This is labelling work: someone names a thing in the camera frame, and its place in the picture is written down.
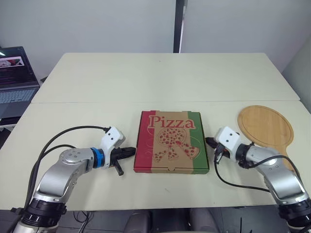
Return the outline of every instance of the white wall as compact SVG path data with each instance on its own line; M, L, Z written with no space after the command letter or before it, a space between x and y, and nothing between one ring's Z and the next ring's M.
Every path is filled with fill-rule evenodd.
M282 74L311 113L311 37Z
M188 0L182 52L264 52L282 71L311 34L311 0Z
M41 79L65 52L172 52L174 15L175 0L0 0L0 46L24 46Z

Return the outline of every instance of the laptop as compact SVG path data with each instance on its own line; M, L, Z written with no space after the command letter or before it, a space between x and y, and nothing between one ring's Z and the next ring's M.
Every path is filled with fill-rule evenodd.
M0 49L0 119L20 117L39 87L23 47Z

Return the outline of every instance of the pizza illustration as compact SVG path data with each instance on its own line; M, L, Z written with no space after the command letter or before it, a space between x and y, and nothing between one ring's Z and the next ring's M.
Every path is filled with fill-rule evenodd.
M164 147L167 147L166 150L155 153L153 158L155 162L160 162L164 156L168 156L169 160L178 159L178 154L175 151L175 147L180 147L182 151L190 158L195 158L200 149L193 147L185 143L187 133L184 129L178 128L164 128L157 135L157 141Z

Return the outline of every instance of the green stripe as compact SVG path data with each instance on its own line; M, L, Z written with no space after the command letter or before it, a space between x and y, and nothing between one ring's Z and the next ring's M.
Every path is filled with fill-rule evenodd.
M196 129L190 129L191 145L200 148L198 156L192 161L193 174L205 174L209 168L200 113L188 112L188 119L193 120L196 127Z

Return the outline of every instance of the red stripe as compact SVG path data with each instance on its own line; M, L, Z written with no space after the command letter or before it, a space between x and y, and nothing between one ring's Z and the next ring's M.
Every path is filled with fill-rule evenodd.
M148 125L149 116L155 114L156 111L142 112L138 133L137 152L134 164L135 172L151 173L155 130L148 129Z

